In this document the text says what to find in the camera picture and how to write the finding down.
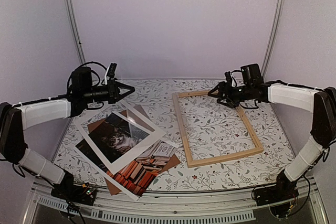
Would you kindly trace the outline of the books and cat photo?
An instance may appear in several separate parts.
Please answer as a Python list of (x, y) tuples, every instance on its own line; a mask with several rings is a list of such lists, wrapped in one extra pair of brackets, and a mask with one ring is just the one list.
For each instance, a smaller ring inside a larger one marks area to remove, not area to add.
[[(114, 162), (148, 134), (111, 113), (88, 135), (107, 159)], [(157, 140), (116, 174), (112, 174), (105, 167), (85, 139), (75, 146), (75, 150), (103, 176), (104, 180), (107, 179), (121, 191), (130, 193), (132, 197), (138, 199), (157, 179), (159, 172), (175, 154), (176, 148)]]

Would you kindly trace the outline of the white mat board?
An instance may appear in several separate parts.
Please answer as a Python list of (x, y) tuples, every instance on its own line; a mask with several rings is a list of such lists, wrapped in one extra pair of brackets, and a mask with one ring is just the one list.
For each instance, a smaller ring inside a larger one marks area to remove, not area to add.
[(126, 109), (132, 111), (135, 115), (141, 118), (148, 126), (150, 126), (153, 129), (153, 131), (152, 132), (148, 131), (142, 126), (128, 120), (125, 116), (121, 115), (120, 113), (113, 112), (112, 114), (123, 119), (124, 121), (127, 121), (128, 123), (134, 125), (137, 129), (140, 129), (148, 134), (143, 140), (141, 140), (137, 145), (135, 145), (135, 147), (131, 148), (126, 154), (123, 154), (121, 157), (116, 159), (114, 162), (110, 162), (107, 159), (107, 157), (103, 154), (103, 152), (98, 148), (98, 146), (93, 142), (91, 137), (84, 130), (79, 120), (73, 120), (74, 125), (77, 127), (82, 137), (86, 140), (86, 142), (89, 144), (93, 152), (99, 157), (99, 159), (104, 163), (105, 167), (112, 174), (116, 174), (119, 170), (125, 167), (125, 165), (129, 164), (134, 158), (138, 157), (140, 154), (146, 151), (157, 140), (163, 140), (164, 142), (170, 144), (174, 148), (179, 147), (176, 143), (164, 139), (163, 136), (166, 134), (166, 132), (162, 130), (160, 127), (158, 127), (155, 123), (153, 123), (150, 119), (144, 117), (141, 113), (135, 110), (127, 102), (121, 101), (120, 103)]

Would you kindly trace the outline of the wooden picture frame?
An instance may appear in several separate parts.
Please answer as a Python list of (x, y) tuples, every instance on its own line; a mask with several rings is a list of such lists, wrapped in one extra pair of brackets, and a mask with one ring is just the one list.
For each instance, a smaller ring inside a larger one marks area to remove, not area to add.
[(216, 157), (210, 157), (210, 158), (205, 158), (205, 159), (197, 159), (193, 160), (192, 157), (192, 152), (190, 150), (189, 142), (188, 142), (188, 137), (186, 130), (184, 128), (183, 124), (183, 118), (182, 118), (182, 112), (179, 106), (179, 98), (185, 98), (185, 97), (196, 97), (196, 96), (203, 96), (207, 95), (209, 90), (199, 90), (199, 91), (187, 91), (187, 92), (179, 92), (179, 93), (173, 93), (172, 94), (172, 100), (173, 100), (173, 105), (175, 109), (175, 114), (177, 117), (177, 123), (179, 126), (179, 131), (180, 131), (180, 136), (181, 136), (181, 141), (184, 147), (184, 153), (185, 153), (185, 158), (187, 162), (188, 168), (195, 168), (195, 167), (201, 167), (201, 166), (207, 166), (207, 165), (213, 165), (217, 163), (222, 163), (226, 161), (232, 161), (232, 160), (237, 160), (240, 158), (244, 158), (247, 156), (252, 156), (256, 154), (260, 154), (264, 151), (264, 148), (261, 144), (261, 141), (259, 140), (257, 133), (253, 129), (248, 117), (245, 115), (245, 112), (241, 106), (238, 106), (236, 108), (236, 111), (244, 123), (248, 134), (250, 135), (253, 144), (255, 145), (255, 148), (246, 150), (246, 151), (241, 151), (237, 153), (231, 153), (231, 154), (226, 154), (222, 156), (216, 156)]

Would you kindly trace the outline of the brown backing board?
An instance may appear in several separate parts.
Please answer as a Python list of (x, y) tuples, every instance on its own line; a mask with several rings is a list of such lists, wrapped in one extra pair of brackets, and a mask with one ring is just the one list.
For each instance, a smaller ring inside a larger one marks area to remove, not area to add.
[[(143, 107), (141, 107), (140, 105), (136, 105), (134, 106), (134, 108), (139, 111), (142, 115), (144, 115), (145, 117), (149, 118), (148, 115), (146, 114), (145, 110), (143, 109)], [(98, 120), (96, 122), (90, 123), (88, 125), (88, 130), (89, 132), (93, 131), (94, 129), (96, 129), (101, 123), (103, 122), (103, 119)], [(162, 168), (162, 170), (159, 172), (159, 174), (164, 173), (165, 171), (168, 171), (171, 168), (176, 167), (178, 164), (180, 164), (180, 160), (179, 158), (174, 154), (171, 159), (168, 161), (168, 163)], [(118, 193), (121, 192), (120, 189), (118, 189), (115, 185), (113, 185), (111, 182), (109, 182), (107, 179), (105, 179), (106, 183), (107, 183), (107, 187), (109, 189), (109, 192), (111, 195), (116, 195)]]

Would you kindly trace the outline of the clear acrylic sheet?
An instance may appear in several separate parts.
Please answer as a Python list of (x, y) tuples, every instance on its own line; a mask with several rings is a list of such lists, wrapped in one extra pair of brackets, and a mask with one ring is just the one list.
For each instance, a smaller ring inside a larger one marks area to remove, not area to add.
[[(148, 118), (148, 115), (146, 114), (144, 108), (141, 105), (135, 105), (133, 108), (137, 110), (139, 113), (141, 113), (144, 117)], [(125, 116), (128, 120), (142, 126), (148, 131), (151, 131), (151, 132), (153, 131), (153, 129), (150, 126), (148, 126), (141, 118), (135, 115), (132, 111), (128, 109), (124, 109), (123, 111), (120, 111), (119, 113)]]

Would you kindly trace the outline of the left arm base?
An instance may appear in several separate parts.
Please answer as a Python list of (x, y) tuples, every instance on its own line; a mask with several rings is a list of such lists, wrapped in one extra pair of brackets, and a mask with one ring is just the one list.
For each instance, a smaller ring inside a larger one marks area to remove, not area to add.
[(73, 182), (62, 182), (54, 185), (51, 195), (71, 202), (93, 206), (97, 188), (89, 183), (75, 185)]

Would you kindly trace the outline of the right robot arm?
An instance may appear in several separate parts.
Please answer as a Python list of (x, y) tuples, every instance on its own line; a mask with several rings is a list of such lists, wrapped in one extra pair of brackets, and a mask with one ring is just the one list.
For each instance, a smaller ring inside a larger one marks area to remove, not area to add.
[(232, 109), (241, 102), (253, 100), (288, 105), (313, 115), (307, 143), (280, 172), (277, 185), (271, 190), (271, 196), (276, 201), (282, 201), (291, 194), (291, 184), (303, 176), (323, 156), (323, 152), (329, 151), (330, 145), (335, 143), (335, 88), (319, 89), (281, 80), (265, 82), (256, 63), (242, 66), (239, 73), (243, 85), (238, 86), (228, 71), (225, 73), (225, 81), (219, 82), (208, 95), (216, 98), (217, 103)]

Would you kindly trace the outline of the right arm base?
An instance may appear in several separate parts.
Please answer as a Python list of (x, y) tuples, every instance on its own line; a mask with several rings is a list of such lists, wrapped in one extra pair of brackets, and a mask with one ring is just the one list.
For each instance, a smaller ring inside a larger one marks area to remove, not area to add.
[(257, 206), (275, 204), (270, 207), (271, 214), (276, 218), (287, 218), (298, 201), (297, 183), (274, 186), (258, 186), (251, 192), (251, 197)]

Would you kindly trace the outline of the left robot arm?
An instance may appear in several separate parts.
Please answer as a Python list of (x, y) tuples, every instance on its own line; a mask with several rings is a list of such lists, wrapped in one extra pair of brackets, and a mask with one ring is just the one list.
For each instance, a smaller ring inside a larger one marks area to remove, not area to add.
[(2, 160), (58, 185), (58, 192), (67, 200), (75, 199), (78, 188), (72, 184), (73, 176), (32, 151), (25, 142), (24, 131), (49, 121), (79, 116), (91, 103), (115, 104), (134, 93), (134, 87), (115, 78), (116, 67), (115, 63), (104, 67), (104, 79), (94, 83), (95, 71), (85, 63), (71, 73), (66, 94), (18, 104), (1, 103)]

